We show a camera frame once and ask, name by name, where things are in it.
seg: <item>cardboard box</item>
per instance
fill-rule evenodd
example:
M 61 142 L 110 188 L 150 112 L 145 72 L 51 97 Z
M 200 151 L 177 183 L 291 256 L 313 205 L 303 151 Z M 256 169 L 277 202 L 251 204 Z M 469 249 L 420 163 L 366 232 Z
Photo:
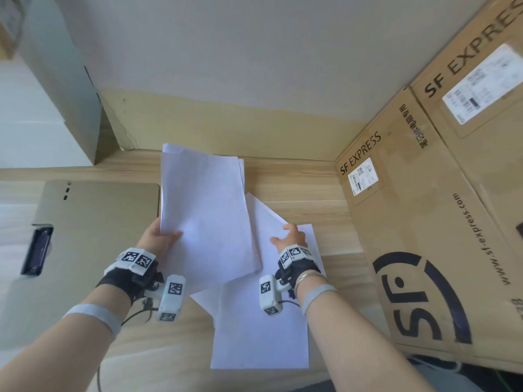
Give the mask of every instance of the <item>cardboard box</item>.
M 0 0 L 0 60 L 11 59 L 25 16 L 21 0 Z
M 397 346 L 523 372 L 520 263 L 409 88 L 336 170 Z
M 492 0 L 412 88 L 523 263 L 523 0 Z

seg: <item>sf logo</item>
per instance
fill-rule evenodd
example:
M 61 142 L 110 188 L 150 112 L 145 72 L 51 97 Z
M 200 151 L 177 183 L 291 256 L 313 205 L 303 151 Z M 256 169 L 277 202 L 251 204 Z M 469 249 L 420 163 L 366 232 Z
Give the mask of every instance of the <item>sf logo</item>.
M 391 252 L 381 257 L 378 257 L 372 265 L 374 266 L 374 271 L 376 275 L 383 270 L 385 267 L 391 264 L 406 264 L 409 266 L 417 267 L 422 257 L 408 252 Z M 469 321 L 465 314 L 465 310 L 461 305 L 461 302 L 454 292 L 454 289 L 447 282 L 445 277 L 437 270 L 437 268 L 427 260 L 425 263 L 425 268 L 423 272 L 430 278 L 430 280 L 435 284 L 441 296 L 445 300 L 447 307 L 449 309 L 450 315 L 452 316 L 452 322 L 454 324 L 454 340 L 455 342 L 461 342 L 464 344 L 472 344 L 472 335 L 470 331 Z M 402 304 L 402 303 L 428 303 L 429 300 L 425 292 L 403 292 L 403 293 L 393 293 L 390 288 L 389 276 L 386 273 L 381 275 L 381 283 L 383 284 L 383 289 L 389 301 L 393 304 Z M 405 283 L 402 278 L 396 277 L 394 279 L 395 285 L 399 289 L 403 289 Z M 408 327 L 405 327 L 402 324 L 400 317 L 401 310 L 394 310 L 394 322 L 396 327 L 401 333 L 402 336 L 408 337 L 417 337 L 419 334 L 419 323 L 424 320 L 430 326 L 432 331 L 433 340 L 441 340 L 441 329 L 438 322 L 435 320 L 434 316 L 423 308 L 415 308 L 411 312 L 410 321 Z

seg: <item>hand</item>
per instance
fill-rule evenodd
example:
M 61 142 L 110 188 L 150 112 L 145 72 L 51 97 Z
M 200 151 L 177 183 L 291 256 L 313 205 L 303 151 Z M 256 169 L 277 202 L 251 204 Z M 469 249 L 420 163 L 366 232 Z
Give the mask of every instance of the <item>hand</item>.
M 167 251 L 171 244 L 178 241 L 182 235 L 183 232 L 181 231 L 174 231 L 171 234 L 161 235 L 160 217 L 157 217 L 157 219 L 154 220 L 152 224 L 147 227 L 142 237 L 136 244 L 136 248 L 145 249 L 158 258 L 161 257 Z
M 287 246 L 292 244 L 299 244 L 301 246 L 307 247 L 307 242 L 305 242 L 305 233 L 297 230 L 296 224 L 285 224 L 283 226 L 284 230 L 289 231 L 287 237 L 284 239 L 279 239 L 276 237 L 271 237 L 270 243 L 276 246 L 278 249 L 278 254 L 283 252 Z

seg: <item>silver bracelet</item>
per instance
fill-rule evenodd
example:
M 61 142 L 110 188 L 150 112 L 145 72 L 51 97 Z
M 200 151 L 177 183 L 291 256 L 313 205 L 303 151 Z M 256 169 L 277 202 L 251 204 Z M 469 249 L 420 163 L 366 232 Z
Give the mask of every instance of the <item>silver bracelet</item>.
M 296 284 L 294 285 L 294 294 L 296 297 L 297 297 L 297 286 L 301 283 L 301 281 L 303 281 L 304 279 L 307 279 L 308 277 L 322 277 L 323 279 L 325 279 L 325 282 L 329 283 L 329 281 L 327 280 L 327 277 L 324 276 L 321 272 L 317 272 L 317 271 L 309 272 L 305 275 L 302 275 L 301 277 L 299 277 L 297 279 Z
M 102 323 L 106 324 L 109 330 L 111 330 L 114 338 L 116 338 L 122 328 L 118 318 L 107 308 L 103 308 L 100 305 L 78 304 L 71 308 L 63 317 L 65 318 L 70 314 L 84 314 L 98 319 Z
M 318 286 L 316 289 L 311 290 L 303 300 L 301 312 L 305 315 L 305 313 L 307 312 L 307 308 L 309 308 L 309 305 L 317 298 L 317 296 L 324 292 L 328 292 L 329 290 L 332 290 L 334 292 L 336 291 L 333 285 L 321 285 Z

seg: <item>stack of paper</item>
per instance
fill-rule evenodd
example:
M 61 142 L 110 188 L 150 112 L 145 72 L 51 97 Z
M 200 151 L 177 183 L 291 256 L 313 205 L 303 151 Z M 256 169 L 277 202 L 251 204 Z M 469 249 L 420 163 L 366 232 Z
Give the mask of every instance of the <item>stack of paper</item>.
M 164 271 L 186 277 L 187 291 L 213 316 L 211 368 L 308 369 L 301 310 L 284 303 L 283 312 L 270 317 L 259 308 L 259 278 L 278 269 L 278 251 L 269 238 L 284 238 L 286 221 L 244 195 L 244 182 L 237 157 L 164 145 L 162 231 L 184 231 Z M 312 225 L 299 230 L 324 273 Z M 290 299 L 287 293 L 284 299 Z

